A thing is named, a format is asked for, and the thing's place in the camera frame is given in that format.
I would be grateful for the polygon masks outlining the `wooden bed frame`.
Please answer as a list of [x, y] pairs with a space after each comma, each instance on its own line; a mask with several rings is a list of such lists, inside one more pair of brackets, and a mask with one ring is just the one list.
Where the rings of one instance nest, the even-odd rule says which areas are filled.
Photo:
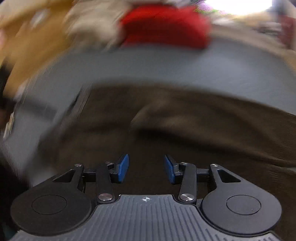
[[63, 20], [72, 1], [3, 1], [1, 61], [12, 68], [4, 95], [15, 97], [36, 73], [66, 51]]

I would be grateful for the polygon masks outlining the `cream folded blanket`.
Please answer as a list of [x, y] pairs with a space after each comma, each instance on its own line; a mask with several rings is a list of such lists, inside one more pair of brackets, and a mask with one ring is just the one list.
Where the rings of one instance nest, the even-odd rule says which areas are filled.
[[131, 9], [126, 1], [78, 1], [64, 18], [65, 34], [75, 47], [110, 49], [122, 42], [120, 20]]

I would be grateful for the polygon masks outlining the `red folded blanket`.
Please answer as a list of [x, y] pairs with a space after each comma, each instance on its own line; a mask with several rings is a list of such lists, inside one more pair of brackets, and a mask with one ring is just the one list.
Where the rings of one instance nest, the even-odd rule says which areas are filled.
[[210, 43], [211, 23], [196, 12], [194, 6], [138, 6], [124, 16], [120, 24], [125, 45], [165, 44], [204, 49]]

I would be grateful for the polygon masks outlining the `grey quilted mattress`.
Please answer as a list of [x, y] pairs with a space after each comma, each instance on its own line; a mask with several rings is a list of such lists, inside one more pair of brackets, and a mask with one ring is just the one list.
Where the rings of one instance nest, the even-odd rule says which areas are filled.
[[280, 58], [216, 39], [206, 50], [144, 46], [69, 52], [32, 82], [1, 153], [23, 171], [39, 139], [58, 122], [83, 85], [168, 83], [217, 91], [295, 113], [295, 75]]

